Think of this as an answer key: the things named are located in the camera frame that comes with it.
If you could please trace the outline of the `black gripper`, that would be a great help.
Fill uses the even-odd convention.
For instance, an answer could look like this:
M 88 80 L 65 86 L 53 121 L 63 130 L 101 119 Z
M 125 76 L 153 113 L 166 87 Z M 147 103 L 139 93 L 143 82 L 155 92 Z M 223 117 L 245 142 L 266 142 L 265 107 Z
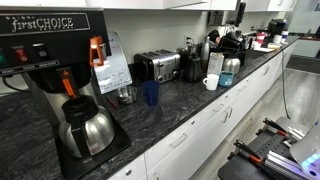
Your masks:
M 246 2 L 240 2 L 239 4 L 239 9 L 238 9 L 238 14 L 234 23 L 235 27 L 239 27 L 240 23 L 243 20 L 244 12 L 246 8 Z

